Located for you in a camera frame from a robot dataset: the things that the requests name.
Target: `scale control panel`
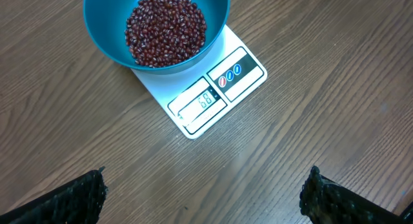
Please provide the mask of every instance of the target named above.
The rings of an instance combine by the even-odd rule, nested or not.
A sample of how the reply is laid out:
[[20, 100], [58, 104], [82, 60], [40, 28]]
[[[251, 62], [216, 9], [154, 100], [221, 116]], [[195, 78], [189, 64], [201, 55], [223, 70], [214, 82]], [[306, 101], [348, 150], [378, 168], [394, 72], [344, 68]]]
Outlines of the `scale control panel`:
[[251, 93], [264, 82], [264, 75], [257, 61], [240, 46], [172, 100], [168, 109], [178, 125], [189, 135], [195, 134], [237, 105], [248, 95], [244, 94], [247, 90]]

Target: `blue button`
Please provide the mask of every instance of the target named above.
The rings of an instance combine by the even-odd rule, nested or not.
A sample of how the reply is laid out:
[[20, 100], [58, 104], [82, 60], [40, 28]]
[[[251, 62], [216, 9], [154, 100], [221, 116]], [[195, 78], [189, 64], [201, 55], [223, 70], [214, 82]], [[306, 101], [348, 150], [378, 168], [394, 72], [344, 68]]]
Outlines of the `blue button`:
[[240, 75], [240, 73], [241, 73], [241, 65], [239, 64], [234, 65], [234, 74], [238, 76]]
[[227, 81], [232, 81], [234, 79], [234, 73], [232, 72], [232, 70], [229, 70], [227, 72]]

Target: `red bean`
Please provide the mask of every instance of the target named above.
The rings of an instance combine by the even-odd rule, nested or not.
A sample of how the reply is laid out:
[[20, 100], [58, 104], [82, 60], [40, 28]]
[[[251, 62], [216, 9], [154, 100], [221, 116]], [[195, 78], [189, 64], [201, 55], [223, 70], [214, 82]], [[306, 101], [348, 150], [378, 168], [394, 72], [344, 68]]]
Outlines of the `red bean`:
[[126, 20], [125, 40], [135, 63], [183, 62], [205, 44], [205, 17], [192, 0], [140, 0]]

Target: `bowl rim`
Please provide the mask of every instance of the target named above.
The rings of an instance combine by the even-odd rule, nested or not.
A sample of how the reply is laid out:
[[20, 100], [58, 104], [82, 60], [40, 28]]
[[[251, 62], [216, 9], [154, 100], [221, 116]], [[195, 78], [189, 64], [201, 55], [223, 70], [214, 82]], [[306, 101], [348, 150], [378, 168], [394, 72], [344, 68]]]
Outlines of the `bowl rim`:
[[128, 68], [132, 68], [132, 69], [136, 69], [136, 70], [143, 70], [143, 71], [161, 71], [161, 70], [170, 70], [173, 69], [175, 67], [184, 65], [185, 63], [188, 63], [189, 61], [197, 58], [198, 56], [200, 56], [203, 52], [205, 52], [206, 50], [208, 50], [208, 48], [210, 48], [216, 41], [216, 39], [219, 37], [220, 33], [222, 32], [222, 30], [224, 29], [224, 26], [227, 24], [228, 21], [228, 16], [230, 13], [230, 0], [227, 0], [227, 11], [225, 14], [225, 18], [223, 21], [223, 24], [221, 25], [221, 28], [218, 31], [218, 34], [214, 37], [214, 39], [206, 46], [204, 47], [203, 50], [199, 51], [198, 54], [196, 54], [195, 56], [191, 57], [190, 59], [187, 59], [186, 61], [180, 62], [178, 64], [175, 65], [171, 65], [171, 66], [164, 66], [161, 68], [150, 68], [148, 66], [138, 66], [138, 65], [130, 65], [128, 63], [123, 63], [120, 62], [119, 60], [115, 59], [114, 57], [112, 57], [110, 54], [108, 54], [108, 52], [106, 52], [105, 50], [103, 50], [103, 48], [97, 43], [97, 41], [95, 40], [95, 38], [93, 37], [93, 35], [91, 34], [90, 30], [89, 30], [89, 26], [88, 26], [88, 21], [86, 20], [86, 0], [83, 0], [83, 21], [85, 22], [85, 26], [86, 29], [88, 31], [88, 34], [90, 36], [90, 38], [92, 39], [92, 41], [95, 43], [95, 45], [98, 47], [98, 49], [100, 49], [100, 51], [102, 51], [107, 57], [109, 57], [111, 60], [115, 61], [116, 63], [119, 63], [120, 65], [126, 66]]

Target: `digital display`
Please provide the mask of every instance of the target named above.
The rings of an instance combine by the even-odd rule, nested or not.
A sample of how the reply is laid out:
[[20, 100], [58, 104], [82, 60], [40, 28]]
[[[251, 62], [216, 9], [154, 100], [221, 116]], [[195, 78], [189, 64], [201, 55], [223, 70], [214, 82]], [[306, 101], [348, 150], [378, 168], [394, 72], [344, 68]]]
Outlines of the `digital display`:
[[212, 104], [216, 102], [216, 98], [206, 90], [191, 101], [185, 108], [179, 111], [178, 115], [185, 123], [189, 125], [197, 116], [202, 114]]

